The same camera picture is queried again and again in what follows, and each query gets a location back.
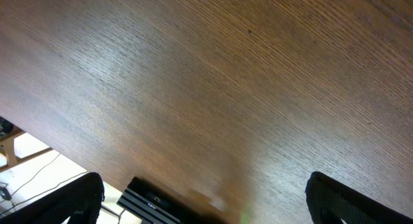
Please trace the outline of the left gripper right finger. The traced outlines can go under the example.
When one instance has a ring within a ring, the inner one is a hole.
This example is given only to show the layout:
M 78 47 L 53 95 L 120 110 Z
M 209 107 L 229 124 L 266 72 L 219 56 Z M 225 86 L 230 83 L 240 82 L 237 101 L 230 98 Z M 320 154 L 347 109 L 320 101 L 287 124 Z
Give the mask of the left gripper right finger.
M 305 194 L 314 223 L 412 224 L 412 218 L 364 196 L 321 172 L 311 173 Z

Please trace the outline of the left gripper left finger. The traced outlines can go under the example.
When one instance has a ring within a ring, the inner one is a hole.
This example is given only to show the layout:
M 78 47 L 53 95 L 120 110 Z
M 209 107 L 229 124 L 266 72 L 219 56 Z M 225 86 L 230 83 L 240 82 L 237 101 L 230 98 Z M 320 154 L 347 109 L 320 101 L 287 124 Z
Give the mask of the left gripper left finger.
M 89 172 L 26 207 L 1 218 L 1 224 L 95 224 L 104 200 L 101 176 Z

